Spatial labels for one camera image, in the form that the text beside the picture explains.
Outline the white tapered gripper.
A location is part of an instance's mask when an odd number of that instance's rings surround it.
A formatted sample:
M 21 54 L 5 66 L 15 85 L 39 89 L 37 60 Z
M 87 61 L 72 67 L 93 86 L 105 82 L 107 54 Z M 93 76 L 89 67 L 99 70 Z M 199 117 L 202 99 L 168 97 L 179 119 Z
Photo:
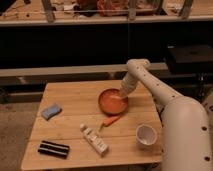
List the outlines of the white tapered gripper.
M 122 99 L 126 98 L 130 93 L 132 93 L 137 87 L 138 80 L 127 73 L 123 80 L 121 81 L 121 86 L 119 90 L 120 97 Z

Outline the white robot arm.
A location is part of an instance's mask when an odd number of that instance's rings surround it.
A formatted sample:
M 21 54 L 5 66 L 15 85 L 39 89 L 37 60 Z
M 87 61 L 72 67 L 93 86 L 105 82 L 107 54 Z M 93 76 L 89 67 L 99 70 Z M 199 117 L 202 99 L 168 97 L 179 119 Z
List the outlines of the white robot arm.
M 164 107 L 162 171 L 213 171 L 209 118 L 203 105 L 184 96 L 148 71 L 148 59 L 130 59 L 121 82 L 123 97 L 141 82 Z

